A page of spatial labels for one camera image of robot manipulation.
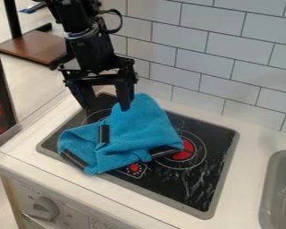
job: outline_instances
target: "toy kitchen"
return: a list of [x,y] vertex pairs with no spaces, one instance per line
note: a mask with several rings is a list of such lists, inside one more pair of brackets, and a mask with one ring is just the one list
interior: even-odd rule
[[286,134],[157,99],[183,151],[86,175],[56,142],[105,119],[113,94],[101,89],[87,113],[63,92],[0,137],[0,174],[20,228],[260,228],[267,162]]

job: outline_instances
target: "red burner ring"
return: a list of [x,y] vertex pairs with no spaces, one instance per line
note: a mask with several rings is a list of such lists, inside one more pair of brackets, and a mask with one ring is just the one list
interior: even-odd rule
[[194,152],[194,145],[189,140],[183,139],[183,151],[172,155],[171,159],[175,161],[188,160],[193,156]]

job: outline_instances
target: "grout line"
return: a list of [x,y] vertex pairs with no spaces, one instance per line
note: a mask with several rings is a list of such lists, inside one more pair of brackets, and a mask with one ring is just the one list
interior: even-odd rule
[[172,91],[171,91],[171,102],[172,102],[172,96],[173,96],[173,88],[174,88],[174,86],[172,85]]
[[[132,18],[132,19],[142,20],[142,21],[151,21],[151,20],[142,19],[142,18],[137,18],[137,17],[132,17],[132,16],[128,16],[128,17],[129,17],[129,18]],[[223,33],[223,32],[218,32],[218,31],[211,31],[211,30],[202,30],[202,29],[193,28],[193,27],[189,27],[189,26],[178,26],[178,25],[176,25],[176,24],[165,23],[165,22],[162,22],[162,21],[153,21],[153,22],[157,22],[157,23],[164,24],[164,25],[175,26],[175,27],[182,27],[182,28],[190,29],[190,30],[198,30],[198,31],[204,31],[204,32],[213,32],[213,33],[216,33],[216,34],[222,34],[222,35],[226,35],[226,36],[231,36],[231,37],[235,37],[235,38],[240,38],[239,35],[234,35],[234,34],[229,34],[229,33]],[[274,43],[274,44],[286,46],[286,44],[284,44],[284,43],[274,42],[274,41],[269,41],[269,40],[264,40],[264,39],[249,38],[249,37],[242,37],[242,38],[252,39],[252,40],[257,40],[257,41],[263,41],[263,42],[266,42],[266,43],[272,43],[272,44]]]
[[180,13],[179,13],[179,25],[181,26],[181,16],[182,16],[182,11],[183,11],[183,4],[181,4],[181,9],[180,9]]
[[224,109],[226,108],[226,102],[227,102],[227,98],[223,101],[223,110],[222,110],[222,113],[221,115],[223,115],[223,112],[224,112]]
[[[172,66],[169,65],[169,64],[162,64],[162,63],[158,63],[158,62],[153,62],[153,61],[141,59],[141,58],[136,57],[136,56],[130,56],[130,57],[136,58],[136,59],[139,59],[139,60],[142,60],[142,61],[148,61],[148,62],[150,62],[150,63],[152,63],[152,64],[161,64],[161,65],[163,65],[163,66],[172,67]],[[250,86],[262,87],[262,86],[258,86],[258,85],[256,85],[256,84],[252,84],[252,83],[247,83],[247,82],[243,82],[243,81],[236,81],[236,80],[234,80],[234,79],[224,78],[224,77],[220,77],[220,76],[217,76],[217,75],[211,75],[211,74],[207,74],[207,73],[203,73],[203,72],[196,72],[196,71],[192,71],[192,70],[184,69],[184,68],[180,68],[180,67],[174,67],[174,68],[180,69],[180,70],[183,70],[183,71],[187,71],[187,72],[194,72],[194,73],[200,73],[200,74],[204,74],[204,75],[208,75],[208,76],[213,76],[213,77],[216,77],[216,78],[222,79],[222,80],[238,82],[238,83],[242,83],[242,84],[246,84],[246,85],[250,85]],[[281,92],[281,93],[285,93],[285,94],[286,94],[286,91],[284,91],[284,90],[267,88],[266,86],[263,86],[262,88],[264,88],[264,89],[270,89],[270,90],[274,90],[274,91],[278,91],[278,92]]]
[[260,87],[260,90],[257,92],[257,100],[255,103],[255,106],[257,106],[257,101],[260,99],[261,91],[262,91],[262,87]]
[[283,130],[283,126],[284,126],[285,122],[286,122],[286,115],[285,115],[285,117],[284,117],[284,119],[283,119],[283,123],[282,123],[282,125],[281,125],[280,131]]
[[125,9],[126,15],[128,15],[128,0],[126,0],[126,9]]
[[234,11],[234,12],[240,12],[240,13],[254,13],[254,14],[258,14],[258,15],[263,15],[263,16],[271,16],[271,17],[275,17],[275,18],[282,18],[282,16],[278,16],[278,15],[273,15],[273,14],[267,14],[267,13],[258,13],[258,12],[251,12],[251,11],[241,11],[238,9],[231,9],[231,8],[225,8],[225,7],[220,7],[220,6],[214,6],[214,5],[207,5],[207,4],[192,4],[192,3],[184,3],[181,2],[181,0],[173,0],[175,3],[181,3],[181,4],[189,4],[189,5],[197,5],[197,6],[204,6],[204,7],[214,7],[216,9],[221,9],[221,10],[227,10],[227,11]]
[[[118,37],[123,37],[123,38],[126,38],[122,35],[118,35],[118,34],[114,34],[115,36],[118,36]],[[257,65],[261,65],[261,66],[266,66],[266,67],[271,67],[271,68],[275,68],[275,69],[280,69],[280,70],[284,70],[286,71],[286,68],[281,68],[281,67],[277,67],[277,66],[271,66],[271,65],[267,65],[267,64],[260,64],[260,63],[255,63],[255,62],[250,62],[250,61],[246,61],[246,60],[239,60],[239,59],[233,59],[233,58],[230,58],[230,57],[227,57],[227,56],[223,56],[223,55],[215,55],[215,54],[205,54],[204,52],[201,52],[201,51],[197,51],[197,50],[191,50],[191,49],[186,49],[186,48],[181,48],[181,47],[172,47],[172,46],[168,46],[168,45],[165,45],[165,44],[161,44],[161,43],[156,43],[156,42],[153,42],[153,41],[146,41],[144,39],[138,39],[138,38],[131,38],[131,39],[134,39],[134,40],[138,40],[138,41],[143,41],[143,42],[147,42],[147,43],[151,43],[151,44],[156,44],[156,45],[160,45],[160,46],[164,46],[164,47],[171,47],[171,48],[179,48],[181,50],[185,50],[185,51],[190,51],[190,52],[193,52],[193,53],[199,53],[199,54],[204,54],[204,55],[211,55],[211,56],[217,56],[217,57],[221,57],[221,58],[225,58],[225,59],[228,59],[228,60],[237,60],[237,61],[242,61],[244,63],[249,63],[249,64],[257,64]]]
[[285,13],[286,13],[286,4],[285,4],[284,10],[283,10],[283,15],[282,15],[282,17],[284,17]]
[[128,38],[126,37],[126,55],[128,55]]
[[270,109],[270,108],[267,108],[267,107],[263,107],[263,106],[255,106],[255,105],[253,105],[253,104],[245,103],[245,102],[242,102],[242,101],[239,101],[239,100],[235,100],[235,99],[233,99],[233,98],[219,97],[219,96],[216,96],[216,95],[213,95],[213,94],[210,94],[210,93],[205,93],[205,92],[202,92],[202,91],[196,91],[196,90],[194,90],[194,89],[183,88],[183,87],[181,87],[181,86],[172,85],[172,84],[169,84],[169,83],[167,83],[167,82],[156,81],[156,80],[153,80],[153,79],[148,79],[148,80],[149,80],[149,81],[154,81],[154,82],[163,83],[163,84],[165,84],[165,85],[174,86],[175,88],[190,90],[190,91],[198,92],[198,93],[201,93],[201,94],[204,94],[204,95],[208,95],[208,96],[211,96],[211,97],[227,99],[227,100],[230,100],[230,101],[233,101],[233,102],[237,102],[237,103],[240,103],[240,104],[244,104],[244,105],[248,105],[248,106],[253,106],[253,107],[258,107],[258,108],[261,108],[261,109],[264,109],[264,110],[273,111],[273,112],[275,112],[275,113],[280,113],[280,114],[285,114],[285,115],[286,115],[286,113],[285,113],[285,112],[282,112],[282,111],[273,110],[273,109]]
[[202,81],[203,74],[200,73],[199,83],[198,83],[198,91],[200,91],[201,81]]
[[174,62],[174,67],[177,66],[177,57],[178,57],[178,48],[176,48],[176,52],[175,52],[175,62]]
[[150,80],[148,77],[145,77],[145,76],[139,76],[139,79],[146,79],[146,80]]
[[271,52],[271,54],[269,55],[269,59],[268,59],[268,62],[267,62],[267,66],[269,66],[269,64],[270,64],[270,62],[271,62],[271,59],[272,59],[272,57],[273,57],[274,46],[275,46],[275,44],[273,44],[272,52]]
[[150,42],[153,41],[153,36],[154,36],[154,22],[151,21]]
[[209,37],[210,37],[210,32],[207,32],[207,34],[206,34],[205,54],[206,54],[207,45],[209,43]]
[[151,62],[149,62],[148,78],[151,79]]
[[234,73],[235,64],[236,64],[236,60],[234,60],[233,65],[232,65],[231,74],[230,74],[230,78],[229,78],[230,80],[232,79],[232,76]]
[[240,37],[243,36],[243,32],[244,32],[244,28],[245,28],[245,23],[246,23],[246,19],[247,19],[247,14],[248,14],[248,13],[245,13],[245,16],[244,16],[244,22],[243,22],[243,24],[242,24],[242,26],[241,26],[241,30],[240,30]]

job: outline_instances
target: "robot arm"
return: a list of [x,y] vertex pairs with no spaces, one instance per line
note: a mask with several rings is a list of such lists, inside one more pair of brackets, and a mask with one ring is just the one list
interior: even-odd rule
[[[79,68],[61,65],[65,85],[85,110],[93,108],[96,102],[91,86],[114,85],[122,111],[130,108],[134,98],[134,84],[138,77],[134,72],[134,60],[115,55],[110,34],[122,27],[122,15],[111,9],[101,11],[99,0],[45,0],[57,23],[63,25],[67,33],[66,41],[71,47]],[[120,26],[108,30],[104,13],[114,13],[120,20]],[[100,75],[103,71],[118,69],[117,74]]]

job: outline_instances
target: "tiled wall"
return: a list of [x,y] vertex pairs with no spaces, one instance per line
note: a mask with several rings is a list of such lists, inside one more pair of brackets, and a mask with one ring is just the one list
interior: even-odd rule
[[[286,131],[286,0],[105,0],[139,90]],[[108,27],[117,25],[113,15]]]

